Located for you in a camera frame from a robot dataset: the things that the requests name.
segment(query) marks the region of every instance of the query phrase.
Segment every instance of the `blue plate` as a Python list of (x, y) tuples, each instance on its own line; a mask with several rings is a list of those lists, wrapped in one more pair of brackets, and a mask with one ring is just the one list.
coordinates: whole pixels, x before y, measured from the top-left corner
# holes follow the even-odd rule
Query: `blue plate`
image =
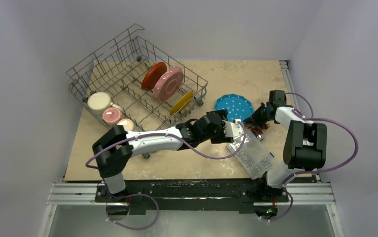
[(216, 101), (215, 110), (223, 109), (228, 110), (230, 122), (234, 122), (234, 119), (243, 121), (254, 112), (252, 103), (244, 96), (237, 94), (223, 95)]

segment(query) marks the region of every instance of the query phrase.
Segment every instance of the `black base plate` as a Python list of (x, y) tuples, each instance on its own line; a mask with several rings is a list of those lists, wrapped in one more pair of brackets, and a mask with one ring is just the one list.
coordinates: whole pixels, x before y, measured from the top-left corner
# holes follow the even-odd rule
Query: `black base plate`
[[(296, 178), (293, 183), (315, 183), (315, 177)], [(190, 211), (238, 211), (241, 214), (255, 213), (255, 202), (288, 202), (282, 190), (267, 187), (265, 179), (182, 179), (182, 180), (126, 180), (126, 189), (116, 193), (121, 197), (143, 193), (156, 199), (160, 210)], [(104, 184), (97, 187), (95, 202), (112, 203)], [(131, 215), (143, 215), (156, 207), (146, 197), (132, 197)]]

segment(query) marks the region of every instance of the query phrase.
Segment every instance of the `yellow plate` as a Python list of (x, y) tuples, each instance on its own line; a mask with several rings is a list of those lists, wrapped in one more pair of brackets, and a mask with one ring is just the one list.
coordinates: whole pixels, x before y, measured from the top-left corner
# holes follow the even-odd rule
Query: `yellow plate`
[(177, 103), (171, 109), (170, 115), (174, 115), (180, 109), (186, 108), (186, 106), (189, 105), (189, 102), (192, 99), (192, 97), (193, 97), (193, 91), (189, 91), (185, 95), (183, 95), (183, 97), (181, 97), (180, 100), (178, 100)]

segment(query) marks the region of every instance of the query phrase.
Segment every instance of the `plate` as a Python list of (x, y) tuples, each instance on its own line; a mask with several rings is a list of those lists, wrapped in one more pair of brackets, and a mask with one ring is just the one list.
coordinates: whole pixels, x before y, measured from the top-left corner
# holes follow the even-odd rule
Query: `plate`
[(171, 98), (183, 83), (184, 74), (180, 67), (170, 68), (165, 72), (153, 89), (153, 96), (160, 101)]
[(253, 112), (252, 103), (242, 95), (227, 94), (220, 97), (215, 104), (216, 110), (228, 110), (228, 121), (233, 122), (234, 119), (248, 118)]
[(155, 84), (157, 84), (161, 75), (164, 74), (166, 71), (167, 65), (164, 62), (156, 63), (145, 75), (144, 80), (142, 81), (141, 88), (143, 90), (154, 89)]
[(189, 105), (189, 102), (192, 99), (193, 94), (193, 91), (189, 91), (185, 95), (183, 95), (183, 97), (181, 97), (171, 109), (170, 115), (174, 115), (175, 113), (177, 113), (177, 111), (186, 108), (186, 106)]

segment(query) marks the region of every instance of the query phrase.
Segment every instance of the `pink cup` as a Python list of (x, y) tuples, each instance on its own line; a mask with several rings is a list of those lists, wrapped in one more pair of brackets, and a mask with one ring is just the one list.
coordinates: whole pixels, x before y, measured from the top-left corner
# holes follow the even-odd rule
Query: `pink cup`
[(106, 124), (109, 126), (116, 125), (119, 121), (125, 118), (123, 113), (119, 109), (114, 107), (106, 109), (103, 112), (102, 117)]

